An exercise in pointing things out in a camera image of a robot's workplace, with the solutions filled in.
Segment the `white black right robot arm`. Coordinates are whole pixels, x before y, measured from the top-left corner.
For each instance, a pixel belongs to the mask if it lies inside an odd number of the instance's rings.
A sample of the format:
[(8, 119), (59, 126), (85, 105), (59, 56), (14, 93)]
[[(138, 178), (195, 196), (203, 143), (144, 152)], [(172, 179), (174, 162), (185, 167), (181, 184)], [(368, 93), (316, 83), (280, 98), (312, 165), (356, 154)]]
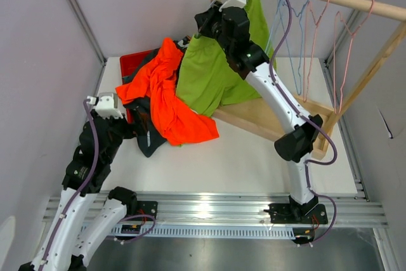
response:
[(306, 221), (318, 199), (307, 185), (305, 165), (311, 158), (322, 118), (302, 108), (278, 78), (269, 57), (251, 40), (244, 9), (223, 8), (217, 1), (207, 11), (197, 14), (195, 21), (198, 33), (218, 43), (230, 68), (261, 95), (277, 116), (285, 133), (275, 141), (274, 147), (287, 161), (291, 183), (289, 211), (283, 216), (300, 223)]

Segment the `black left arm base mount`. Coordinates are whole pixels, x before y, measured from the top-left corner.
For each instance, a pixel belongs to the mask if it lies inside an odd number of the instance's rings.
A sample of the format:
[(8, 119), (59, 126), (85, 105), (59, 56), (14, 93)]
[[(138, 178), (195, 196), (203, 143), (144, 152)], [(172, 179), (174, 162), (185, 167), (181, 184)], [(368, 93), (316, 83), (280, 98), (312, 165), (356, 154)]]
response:
[(127, 213), (127, 217), (131, 217), (131, 221), (151, 222), (151, 217), (157, 217), (158, 205), (157, 201), (138, 201), (137, 206)]

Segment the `pink hanger of camouflage shorts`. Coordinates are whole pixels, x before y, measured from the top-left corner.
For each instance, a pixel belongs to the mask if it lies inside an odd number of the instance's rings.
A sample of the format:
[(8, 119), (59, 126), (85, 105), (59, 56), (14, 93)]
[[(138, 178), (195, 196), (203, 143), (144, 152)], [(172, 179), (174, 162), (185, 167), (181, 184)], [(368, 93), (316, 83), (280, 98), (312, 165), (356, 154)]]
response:
[(321, 21), (324, 17), (324, 14), (330, 4), (330, 0), (325, 1), (324, 8), (319, 14), (318, 17), (314, 14), (313, 10), (313, 3), (309, 0), (308, 4), (306, 6), (305, 10), (305, 27), (304, 27), (304, 41), (305, 43), (307, 42), (307, 34), (308, 34), (308, 25), (310, 22), (314, 25), (314, 31), (313, 31), (313, 38), (311, 40), (311, 48), (310, 48), (310, 59), (309, 59), (309, 64), (306, 63), (306, 58), (303, 60), (303, 72), (304, 72), (304, 79), (303, 79), (303, 101), (307, 102), (308, 101), (308, 96), (310, 92), (310, 77), (312, 73), (312, 68), (313, 68), (313, 60), (314, 60), (314, 53), (315, 53), (315, 46), (317, 42), (317, 36), (318, 36), (318, 28), (321, 24)]

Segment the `blue hanger of orange shorts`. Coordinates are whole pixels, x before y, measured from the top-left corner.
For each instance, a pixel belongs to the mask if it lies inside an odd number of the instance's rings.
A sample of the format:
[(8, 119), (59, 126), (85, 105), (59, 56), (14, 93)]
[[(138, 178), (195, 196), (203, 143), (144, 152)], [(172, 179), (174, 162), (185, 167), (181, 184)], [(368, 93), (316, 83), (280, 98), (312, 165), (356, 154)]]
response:
[(273, 20), (270, 26), (269, 35), (266, 43), (266, 53), (271, 58), (274, 54), (279, 42), (285, 34), (285, 21), (284, 21), (284, 9), (286, 7), (285, 0), (277, 0), (277, 7), (273, 16)]

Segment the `black shorts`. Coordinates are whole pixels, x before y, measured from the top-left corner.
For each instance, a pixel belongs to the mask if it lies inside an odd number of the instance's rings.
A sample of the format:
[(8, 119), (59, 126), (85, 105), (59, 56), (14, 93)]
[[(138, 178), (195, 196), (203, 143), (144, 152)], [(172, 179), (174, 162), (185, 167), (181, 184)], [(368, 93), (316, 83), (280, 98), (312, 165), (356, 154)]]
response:
[(145, 133), (136, 137), (137, 144), (145, 157), (151, 157), (152, 154), (167, 140), (160, 135), (153, 122), (149, 128), (145, 127)]

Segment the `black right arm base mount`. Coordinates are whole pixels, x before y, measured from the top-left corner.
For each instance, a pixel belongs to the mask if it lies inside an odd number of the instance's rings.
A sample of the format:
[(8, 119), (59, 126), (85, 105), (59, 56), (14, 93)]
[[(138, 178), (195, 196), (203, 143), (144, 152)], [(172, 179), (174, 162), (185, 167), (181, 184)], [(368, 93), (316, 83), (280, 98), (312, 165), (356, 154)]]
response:
[(270, 216), (273, 224), (326, 225), (329, 222), (326, 208), (320, 203), (314, 205), (309, 211), (289, 203), (273, 203), (263, 211)]

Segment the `lime green shorts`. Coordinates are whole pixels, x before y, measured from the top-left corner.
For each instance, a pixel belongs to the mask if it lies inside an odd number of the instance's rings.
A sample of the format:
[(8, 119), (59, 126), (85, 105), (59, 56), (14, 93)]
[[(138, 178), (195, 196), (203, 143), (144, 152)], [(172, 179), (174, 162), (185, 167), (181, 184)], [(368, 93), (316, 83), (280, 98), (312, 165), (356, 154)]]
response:
[[(273, 48), (266, 49), (269, 29), (261, 0), (247, 0), (244, 9), (250, 21), (251, 40), (272, 56)], [(220, 106), (260, 97), (229, 67), (223, 50), (214, 39), (196, 34), (181, 61), (176, 96), (196, 113), (208, 117)]]

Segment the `pink hanger of teal shorts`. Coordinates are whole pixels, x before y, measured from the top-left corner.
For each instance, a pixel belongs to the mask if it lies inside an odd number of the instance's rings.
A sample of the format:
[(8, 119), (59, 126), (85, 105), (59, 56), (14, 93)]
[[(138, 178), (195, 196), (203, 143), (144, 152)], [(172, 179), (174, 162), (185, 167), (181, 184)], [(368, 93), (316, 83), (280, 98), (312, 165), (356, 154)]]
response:
[[(344, 21), (342, 13), (340, 11), (337, 11), (335, 17), (334, 17), (334, 43), (333, 43), (333, 55), (332, 55), (332, 68), (333, 68), (333, 109), (334, 109), (334, 114), (338, 115), (342, 112), (342, 102), (343, 102), (343, 89), (344, 85), (346, 83), (346, 78), (347, 78), (347, 73), (348, 73), (348, 66), (350, 64), (350, 58), (351, 58), (351, 52), (353, 48), (353, 41), (355, 37), (357, 36), (359, 30), (362, 28), (364, 23), (369, 19), (369, 17), (372, 14), (372, 11), (375, 7), (375, 0), (370, 0), (370, 8), (368, 10), (367, 16), (361, 21), (360, 24), (357, 25), (355, 30), (351, 30), (350, 27), (348, 26), (348, 23)], [(337, 53), (337, 25), (338, 23), (342, 23), (344, 25), (344, 33), (348, 34), (350, 36), (350, 42), (348, 46), (348, 52), (346, 56), (346, 61), (344, 65), (344, 74), (343, 74), (343, 80), (342, 83), (339, 87), (339, 93), (337, 93), (337, 82), (336, 82), (336, 72), (337, 72), (337, 60), (336, 60), (336, 53)]]

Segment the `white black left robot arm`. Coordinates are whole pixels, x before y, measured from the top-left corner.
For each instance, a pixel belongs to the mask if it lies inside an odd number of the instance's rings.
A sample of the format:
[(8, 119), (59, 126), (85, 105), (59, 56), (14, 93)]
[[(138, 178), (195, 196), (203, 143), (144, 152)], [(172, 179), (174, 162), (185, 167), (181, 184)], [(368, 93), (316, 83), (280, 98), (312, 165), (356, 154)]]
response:
[(120, 145), (134, 136), (125, 118), (104, 119), (91, 113), (66, 168), (59, 206), (49, 232), (38, 254), (21, 265), (20, 270), (86, 270), (113, 227), (122, 219), (136, 216), (136, 192), (116, 187), (108, 194), (96, 218), (82, 228)]

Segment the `orange shorts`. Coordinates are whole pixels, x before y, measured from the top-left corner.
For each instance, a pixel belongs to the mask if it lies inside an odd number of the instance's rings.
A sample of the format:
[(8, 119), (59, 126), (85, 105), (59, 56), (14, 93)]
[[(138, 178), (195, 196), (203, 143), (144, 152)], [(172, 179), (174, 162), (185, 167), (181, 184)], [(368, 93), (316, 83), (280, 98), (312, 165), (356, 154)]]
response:
[(149, 97), (153, 125), (173, 146), (219, 137), (213, 119), (194, 112), (176, 96), (176, 70), (182, 56), (176, 44), (165, 38), (158, 54), (138, 71), (133, 80), (115, 89), (123, 105)]

